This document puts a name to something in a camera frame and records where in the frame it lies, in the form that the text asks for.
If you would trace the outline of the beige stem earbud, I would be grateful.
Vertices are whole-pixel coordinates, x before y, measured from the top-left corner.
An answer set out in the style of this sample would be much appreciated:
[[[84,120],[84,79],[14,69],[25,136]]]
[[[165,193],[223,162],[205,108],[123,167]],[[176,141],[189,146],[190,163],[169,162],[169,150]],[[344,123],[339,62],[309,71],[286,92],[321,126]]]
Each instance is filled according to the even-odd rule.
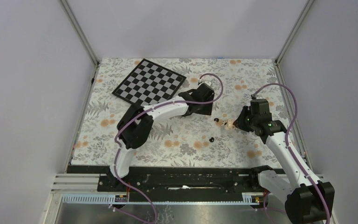
[[[219,127],[225,126],[227,124],[226,120],[222,120],[220,119],[219,121],[216,122],[216,125]]]

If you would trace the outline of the beige earbud charging case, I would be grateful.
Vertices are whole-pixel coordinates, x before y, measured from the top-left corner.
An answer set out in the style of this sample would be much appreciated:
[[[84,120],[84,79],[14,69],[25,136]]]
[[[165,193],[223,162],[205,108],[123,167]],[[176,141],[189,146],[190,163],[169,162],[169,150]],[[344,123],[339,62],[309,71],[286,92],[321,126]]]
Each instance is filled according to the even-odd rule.
[[[231,130],[235,128],[235,124],[234,124],[234,120],[232,119],[227,119],[225,122],[224,122],[224,129],[226,130]]]

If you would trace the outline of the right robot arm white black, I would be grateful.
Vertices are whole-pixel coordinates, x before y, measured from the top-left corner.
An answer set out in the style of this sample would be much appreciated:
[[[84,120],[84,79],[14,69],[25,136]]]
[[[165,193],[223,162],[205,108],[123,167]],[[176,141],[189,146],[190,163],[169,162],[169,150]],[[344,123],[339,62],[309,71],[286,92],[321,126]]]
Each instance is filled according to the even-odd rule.
[[[323,182],[293,148],[284,124],[272,119],[269,102],[263,98],[252,99],[249,106],[242,108],[234,126],[260,137],[286,174],[283,179],[267,165],[252,168],[252,186],[278,198],[293,224],[329,223],[334,187],[330,182]]]

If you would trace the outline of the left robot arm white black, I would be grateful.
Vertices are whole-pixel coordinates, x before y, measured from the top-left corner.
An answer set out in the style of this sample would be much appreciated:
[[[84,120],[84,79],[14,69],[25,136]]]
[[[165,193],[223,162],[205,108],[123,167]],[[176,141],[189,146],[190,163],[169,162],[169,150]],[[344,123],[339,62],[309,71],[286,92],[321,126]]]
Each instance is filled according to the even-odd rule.
[[[119,149],[110,165],[113,177],[119,179],[128,175],[135,150],[146,143],[154,123],[192,114],[211,115],[214,96],[214,90],[201,83],[197,89],[179,93],[155,105],[131,105],[117,125],[114,141]]]

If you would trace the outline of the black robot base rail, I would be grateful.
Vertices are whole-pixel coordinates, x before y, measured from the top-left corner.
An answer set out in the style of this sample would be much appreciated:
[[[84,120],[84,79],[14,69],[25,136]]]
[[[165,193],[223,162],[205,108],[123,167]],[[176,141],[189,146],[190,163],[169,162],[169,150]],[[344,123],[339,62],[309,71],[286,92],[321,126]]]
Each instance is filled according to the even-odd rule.
[[[148,199],[238,199],[241,193],[261,198],[265,190],[255,187],[250,168],[131,167],[123,178],[142,193],[116,180],[107,166],[99,166],[97,191],[118,192]]]

